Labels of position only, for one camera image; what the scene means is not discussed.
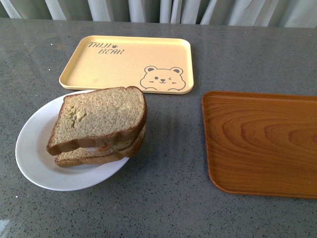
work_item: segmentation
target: whole wheat bread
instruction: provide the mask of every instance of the whole wheat bread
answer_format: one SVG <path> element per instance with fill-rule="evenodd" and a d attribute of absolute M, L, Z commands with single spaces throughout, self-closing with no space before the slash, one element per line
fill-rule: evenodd
<path fill-rule="evenodd" d="M 80 147 L 108 147 L 119 141 L 134 141 L 146 118 L 145 97 L 134 86 L 68 95 L 64 97 L 47 151 L 58 155 Z"/>
<path fill-rule="evenodd" d="M 55 163 L 60 167 L 70 167 L 84 164 L 104 164 L 121 160 L 123 157 L 132 157 L 139 151 L 144 136 L 145 126 L 137 139 L 125 150 L 117 151 L 117 145 L 101 152 L 88 152 L 82 148 L 78 148 L 76 150 L 57 155 L 55 157 Z"/>

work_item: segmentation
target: brown tray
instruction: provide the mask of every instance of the brown tray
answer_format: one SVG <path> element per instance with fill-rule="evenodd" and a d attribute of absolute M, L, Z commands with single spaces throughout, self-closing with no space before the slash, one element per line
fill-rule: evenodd
<path fill-rule="evenodd" d="M 185 94 L 194 86 L 191 47 L 183 39 L 88 36 L 59 82 L 73 90 L 136 86 L 144 93 Z"/>
<path fill-rule="evenodd" d="M 317 198 L 317 97 L 212 91 L 202 104 L 215 186 Z"/>

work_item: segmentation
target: bear cartoon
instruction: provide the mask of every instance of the bear cartoon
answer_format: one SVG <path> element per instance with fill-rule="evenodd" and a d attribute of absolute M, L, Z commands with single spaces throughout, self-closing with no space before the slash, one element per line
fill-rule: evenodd
<path fill-rule="evenodd" d="M 147 66 L 144 71 L 146 74 L 141 79 L 140 84 L 145 89 L 180 91 L 186 86 L 186 82 L 182 78 L 183 70 L 181 68 L 166 69 Z"/>

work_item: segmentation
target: wooden tray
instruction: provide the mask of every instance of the wooden tray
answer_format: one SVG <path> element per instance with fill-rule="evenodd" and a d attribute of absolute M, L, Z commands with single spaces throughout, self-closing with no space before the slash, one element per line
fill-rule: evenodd
<path fill-rule="evenodd" d="M 317 198 L 317 97 L 212 91 L 202 104 L 219 189 Z"/>

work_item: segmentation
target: speckled countertop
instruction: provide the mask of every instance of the speckled countertop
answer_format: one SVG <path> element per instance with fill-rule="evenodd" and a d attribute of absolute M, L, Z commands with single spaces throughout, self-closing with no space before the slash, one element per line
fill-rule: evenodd
<path fill-rule="evenodd" d="M 89 35 L 185 39 L 195 85 L 185 95 L 146 94 L 146 139 L 115 175 L 47 190 L 20 172 L 15 144 L 34 112 L 71 92 L 58 78 Z M 316 82 L 317 29 L 0 19 L 0 236 L 317 237 L 315 200 L 212 184 L 201 108 L 210 90 L 317 95 Z"/>

